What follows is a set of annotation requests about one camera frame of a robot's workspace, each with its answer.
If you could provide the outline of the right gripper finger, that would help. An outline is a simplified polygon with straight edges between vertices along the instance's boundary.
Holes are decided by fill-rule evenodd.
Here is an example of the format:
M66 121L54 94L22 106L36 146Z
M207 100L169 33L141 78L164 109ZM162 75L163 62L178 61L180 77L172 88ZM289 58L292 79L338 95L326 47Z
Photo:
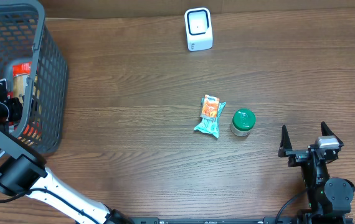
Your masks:
M321 133L322 136L334 136L337 139L339 145L344 146L342 140L340 140L340 138L338 138L337 135L335 135L335 133L333 133L332 130L330 130L330 128L324 121L321 122Z
M291 145L291 141L290 141L287 127L285 125L283 125L280 147L278 150L278 157L288 157L292 150L293 150L293 148Z

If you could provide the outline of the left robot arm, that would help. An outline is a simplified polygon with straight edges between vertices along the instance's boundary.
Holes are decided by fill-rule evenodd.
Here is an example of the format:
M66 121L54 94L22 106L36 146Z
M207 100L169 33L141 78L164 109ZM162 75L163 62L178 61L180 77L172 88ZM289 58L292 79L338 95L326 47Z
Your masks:
M15 201L24 196L44 202L76 223L131 223L116 209L110 209L77 192L62 182L47 166L46 160L2 128L11 115L6 82L0 82L0 192Z

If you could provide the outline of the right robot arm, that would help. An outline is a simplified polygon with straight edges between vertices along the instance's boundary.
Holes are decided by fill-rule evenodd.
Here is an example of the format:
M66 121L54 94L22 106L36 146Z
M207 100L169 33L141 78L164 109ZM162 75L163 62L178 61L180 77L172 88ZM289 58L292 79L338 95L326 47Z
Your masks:
M275 223L352 223L346 214L351 211L355 186L348 179L331 177L327 165L339 158L344 143L328 125L321 122L322 136L306 149L294 150L286 126L282 136L278 157L287 157L289 167L300 167L305 189L289 199L277 213ZM281 215L289 204L302 195L307 195L309 209L299 210L295 217Z

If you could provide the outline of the green lid jar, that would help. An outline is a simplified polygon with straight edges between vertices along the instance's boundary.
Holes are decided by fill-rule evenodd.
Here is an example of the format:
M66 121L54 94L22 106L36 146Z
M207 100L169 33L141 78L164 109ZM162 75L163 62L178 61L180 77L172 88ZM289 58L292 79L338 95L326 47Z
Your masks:
M250 134L255 122L254 113L249 109L242 108L233 115L230 129L236 136L244 137Z

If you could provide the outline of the red snack package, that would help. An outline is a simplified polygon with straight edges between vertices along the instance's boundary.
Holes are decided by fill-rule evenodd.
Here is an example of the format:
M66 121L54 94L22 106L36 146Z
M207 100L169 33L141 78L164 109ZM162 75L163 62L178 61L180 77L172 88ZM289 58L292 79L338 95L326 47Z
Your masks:
M9 122L9 132L17 128L21 120L22 106L24 104L24 96L26 92L26 87L28 86L27 79L30 77L31 73L31 62L20 63L12 66L12 75L13 75L13 90L10 91L7 96L11 98L17 98L17 108L14 109L13 121ZM34 122L36 128L31 127L29 124L26 126L23 134L28 135L36 140L40 140L41 132L38 131L40 127L40 119Z

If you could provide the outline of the teal tissue packet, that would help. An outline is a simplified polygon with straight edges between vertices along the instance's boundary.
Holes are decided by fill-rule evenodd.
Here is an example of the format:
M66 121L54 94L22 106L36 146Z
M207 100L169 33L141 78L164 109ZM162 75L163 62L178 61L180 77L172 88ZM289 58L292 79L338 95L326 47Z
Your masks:
M225 102L219 103L218 115L216 120L209 120L201 118L201 122L194 127L195 131L200 131L203 134L213 135L216 139L219 138L219 118L225 107Z

